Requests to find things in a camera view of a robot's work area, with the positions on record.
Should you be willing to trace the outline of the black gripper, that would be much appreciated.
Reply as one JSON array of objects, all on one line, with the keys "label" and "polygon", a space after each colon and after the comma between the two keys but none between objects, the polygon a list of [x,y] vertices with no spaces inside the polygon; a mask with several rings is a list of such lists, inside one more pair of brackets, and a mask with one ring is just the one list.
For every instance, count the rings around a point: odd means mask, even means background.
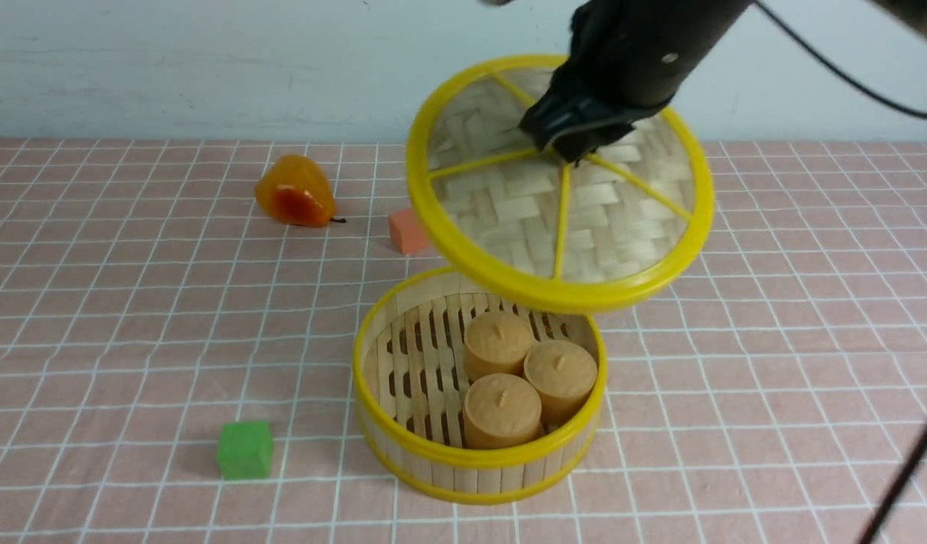
[{"label": "black gripper", "polygon": [[574,69],[559,68],[518,128],[538,150],[553,150],[567,164],[577,165],[604,146],[617,144],[637,122],[659,114],[675,95],[671,90],[652,100],[628,97],[614,82],[602,86]]}]

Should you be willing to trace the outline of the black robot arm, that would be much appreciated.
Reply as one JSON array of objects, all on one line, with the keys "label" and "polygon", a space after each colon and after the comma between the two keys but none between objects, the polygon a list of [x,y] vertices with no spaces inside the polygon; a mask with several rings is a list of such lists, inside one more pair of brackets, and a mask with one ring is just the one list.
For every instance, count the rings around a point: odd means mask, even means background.
[{"label": "black robot arm", "polygon": [[749,7],[747,1],[589,1],[571,17],[569,56],[519,127],[577,164],[659,114]]}]

